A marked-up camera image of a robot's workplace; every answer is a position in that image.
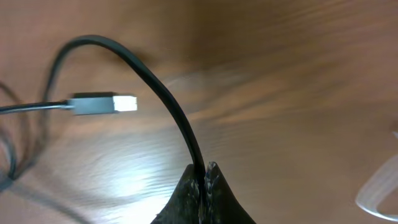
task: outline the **clear plastic object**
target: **clear plastic object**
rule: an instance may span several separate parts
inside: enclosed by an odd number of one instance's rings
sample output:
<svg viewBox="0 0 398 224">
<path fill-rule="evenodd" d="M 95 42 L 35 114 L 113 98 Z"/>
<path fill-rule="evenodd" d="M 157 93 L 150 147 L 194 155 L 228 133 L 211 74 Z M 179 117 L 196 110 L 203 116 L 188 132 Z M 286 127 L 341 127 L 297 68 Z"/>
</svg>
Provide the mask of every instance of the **clear plastic object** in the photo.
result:
<svg viewBox="0 0 398 224">
<path fill-rule="evenodd" d="M 356 204 L 377 217 L 398 222 L 398 215 L 388 215 L 377 210 L 379 204 L 398 187 L 398 155 L 389 159 L 359 190 Z"/>
</svg>

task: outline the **wire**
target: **wire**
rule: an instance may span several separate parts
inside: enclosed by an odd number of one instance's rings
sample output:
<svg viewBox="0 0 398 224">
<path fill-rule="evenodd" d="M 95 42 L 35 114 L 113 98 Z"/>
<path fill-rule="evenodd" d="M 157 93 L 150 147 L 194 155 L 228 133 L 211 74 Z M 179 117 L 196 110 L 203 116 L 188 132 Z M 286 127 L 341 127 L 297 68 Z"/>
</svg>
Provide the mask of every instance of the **wire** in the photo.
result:
<svg viewBox="0 0 398 224">
<path fill-rule="evenodd" d="M 100 47 L 104 47 L 112 51 L 113 53 L 121 57 L 160 98 L 160 100 L 163 102 L 163 104 L 166 106 L 166 108 L 172 115 L 173 119 L 175 120 L 188 146 L 188 149 L 192 157 L 193 165 L 195 168 L 195 175 L 199 185 L 201 198 L 204 201 L 206 199 L 204 193 L 205 165 L 203 162 L 203 158 L 196 137 L 180 105 L 177 103 L 177 101 L 175 100 L 173 95 L 168 91 L 168 89 L 159 81 L 159 79 L 132 52 L 130 52 L 127 48 L 125 48 L 121 44 L 111 39 L 98 35 L 84 35 L 81 37 L 77 37 L 66 43 L 59 51 L 58 55 L 53 61 L 49 76 L 47 77 L 47 83 L 44 88 L 41 103 L 35 104 L 34 110 L 40 110 L 40 114 L 37 120 L 39 131 L 38 131 L 38 136 L 35 139 L 35 145 L 33 147 L 33 155 L 30 158 L 21 161 L 21 163 L 17 166 L 16 171 L 10 177 L 10 179 L 15 180 L 19 178 L 22 174 L 24 174 L 26 170 L 31 168 L 36 163 L 38 157 L 45 150 L 49 135 L 48 110 L 55 109 L 57 107 L 58 108 L 65 107 L 65 104 L 63 104 L 62 102 L 58 103 L 49 102 L 53 89 L 55 88 L 55 82 L 58 77 L 58 72 L 62 66 L 63 59 L 67 56 L 67 54 L 71 50 L 83 45 L 98 45 Z M 32 110 L 32 108 L 29 107 L 29 105 L 21 105 L 20 107 L 14 106 L 12 108 L 6 108 L 6 109 L 3 108 L 4 113 L 6 113 L 7 111 L 8 112 L 12 111 L 11 113 L 15 113 L 22 111 L 30 111 L 30 110 Z"/>
<path fill-rule="evenodd" d="M 53 110 L 53 109 L 69 109 L 67 101 L 46 102 L 46 103 L 29 103 L 23 105 L 3 106 L 0 108 L 0 114 L 20 113 L 35 110 Z"/>
</svg>

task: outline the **table surface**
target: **table surface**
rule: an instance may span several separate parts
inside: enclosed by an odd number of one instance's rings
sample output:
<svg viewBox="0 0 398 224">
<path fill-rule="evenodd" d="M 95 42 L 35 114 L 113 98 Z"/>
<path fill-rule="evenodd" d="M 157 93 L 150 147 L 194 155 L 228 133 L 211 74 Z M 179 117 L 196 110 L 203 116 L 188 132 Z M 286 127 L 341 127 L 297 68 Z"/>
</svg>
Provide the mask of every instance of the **table surface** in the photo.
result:
<svg viewBox="0 0 398 224">
<path fill-rule="evenodd" d="M 387 223 L 354 199 L 397 154 L 397 22 L 393 0 L 0 0 L 0 77 L 37 101 L 66 41 L 105 35 L 175 95 L 257 223 Z M 160 100 L 111 53 L 71 54 L 54 99 L 79 91 L 133 93 L 139 109 L 52 112 L 50 146 L 16 185 L 32 192 L 1 195 L 2 224 L 149 223 L 191 163 Z M 15 115 L 2 124 L 18 135 Z M 391 197 L 381 209 L 395 213 Z"/>
</svg>

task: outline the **black cable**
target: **black cable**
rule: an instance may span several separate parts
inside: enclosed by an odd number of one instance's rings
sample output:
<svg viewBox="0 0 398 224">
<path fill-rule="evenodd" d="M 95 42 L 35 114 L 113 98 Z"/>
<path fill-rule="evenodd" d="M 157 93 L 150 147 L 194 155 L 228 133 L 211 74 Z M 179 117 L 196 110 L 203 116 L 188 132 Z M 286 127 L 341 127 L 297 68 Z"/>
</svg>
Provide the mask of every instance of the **black cable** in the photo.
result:
<svg viewBox="0 0 398 224">
<path fill-rule="evenodd" d="M 121 44 L 102 37 L 98 35 L 84 35 L 77 37 L 67 44 L 65 44 L 59 51 L 57 57 L 53 61 L 53 65 L 50 69 L 50 73 L 47 79 L 47 84 L 45 86 L 42 95 L 42 106 L 49 102 L 50 95 L 53 92 L 55 81 L 57 79 L 57 74 L 62 65 L 65 56 L 73 49 L 83 46 L 83 45 L 98 45 L 104 47 L 116 55 L 121 57 L 141 78 L 149 85 L 149 87 L 156 93 L 156 95 L 162 100 L 163 104 L 166 106 L 173 119 L 177 123 L 182 136 L 188 146 L 190 151 L 193 165 L 195 167 L 196 179 L 199 184 L 199 190 L 201 197 L 205 200 L 205 189 L 204 189 L 204 178 L 205 178 L 205 165 L 203 158 L 197 143 L 196 137 L 192 131 L 190 123 L 187 117 L 182 111 L 180 105 L 177 103 L 172 94 L 168 89 L 157 79 L 157 77 L 127 48 L 123 47 Z M 42 110 L 39 114 L 38 127 L 39 136 L 36 139 L 34 146 L 34 155 L 27 161 L 22 161 L 18 165 L 14 179 L 20 177 L 28 168 L 33 166 L 40 156 L 41 152 L 44 151 L 47 141 L 48 141 L 48 124 L 49 124 L 49 113 L 47 110 Z"/>
<path fill-rule="evenodd" d="M 3 106 L 0 107 L 0 114 L 21 113 L 35 110 L 53 110 L 53 109 L 69 109 L 67 101 L 45 102 L 45 103 L 28 103 L 22 105 Z"/>
</svg>

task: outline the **white usb tip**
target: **white usb tip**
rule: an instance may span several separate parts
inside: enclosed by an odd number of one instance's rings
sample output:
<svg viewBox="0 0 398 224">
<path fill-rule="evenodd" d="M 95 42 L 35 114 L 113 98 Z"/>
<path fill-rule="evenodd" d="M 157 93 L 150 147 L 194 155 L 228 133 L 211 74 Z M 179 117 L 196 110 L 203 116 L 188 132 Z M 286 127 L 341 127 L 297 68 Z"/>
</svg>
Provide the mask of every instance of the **white usb tip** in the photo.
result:
<svg viewBox="0 0 398 224">
<path fill-rule="evenodd" d="M 114 110 L 118 112 L 136 111 L 137 97 L 135 96 L 113 96 Z"/>
</svg>

